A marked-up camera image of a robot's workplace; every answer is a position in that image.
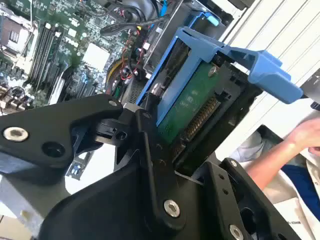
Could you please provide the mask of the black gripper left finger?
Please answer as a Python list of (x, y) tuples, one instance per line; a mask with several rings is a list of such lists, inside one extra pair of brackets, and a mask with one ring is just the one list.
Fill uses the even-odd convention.
[(52, 186), (64, 178), (76, 155), (103, 143), (117, 147), (116, 171), (135, 156), (161, 159), (172, 167), (155, 120), (144, 109), (131, 111), (112, 96), (98, 94), (2, 116), (0, 172)]

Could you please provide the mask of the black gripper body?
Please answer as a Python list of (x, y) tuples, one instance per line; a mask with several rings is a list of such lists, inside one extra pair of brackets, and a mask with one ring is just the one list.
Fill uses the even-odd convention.
[(204, 184), (162, 159), (127, 165), (59, 202), (40, 240), (203, 240), (211, 234)]

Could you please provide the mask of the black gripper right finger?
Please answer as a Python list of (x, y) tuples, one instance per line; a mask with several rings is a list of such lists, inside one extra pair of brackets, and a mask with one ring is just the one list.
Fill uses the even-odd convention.
[(298, 240), (243, 167), (231, 158), (203, 165), (203, 187), (220, 240)]

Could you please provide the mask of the person's bare hand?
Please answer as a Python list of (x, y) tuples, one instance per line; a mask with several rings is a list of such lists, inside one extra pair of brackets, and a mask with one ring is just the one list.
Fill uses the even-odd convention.
[(315, 155), (320, 155), (320, 118), (307, 120), (297, 126), (286, 141), (301, 152), (304, 149)]

